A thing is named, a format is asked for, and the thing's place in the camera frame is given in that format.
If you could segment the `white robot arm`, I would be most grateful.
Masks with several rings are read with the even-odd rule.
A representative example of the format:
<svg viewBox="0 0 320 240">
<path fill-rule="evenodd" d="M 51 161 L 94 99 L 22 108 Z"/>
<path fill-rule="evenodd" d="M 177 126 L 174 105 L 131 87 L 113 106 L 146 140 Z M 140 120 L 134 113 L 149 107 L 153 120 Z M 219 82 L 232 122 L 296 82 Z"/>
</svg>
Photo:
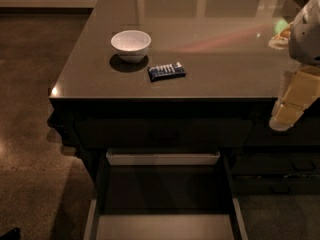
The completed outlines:
<svg viewBox="0 0 320 240">
<path fill-rule="evenodd" d="M 284 73 L 269 121 L 271 129 L 287 131 L 320 97 L 320 0 L 309 0 L 268 45 L 287 49 L 300 63 L 295 72 Z"/>
</svg>

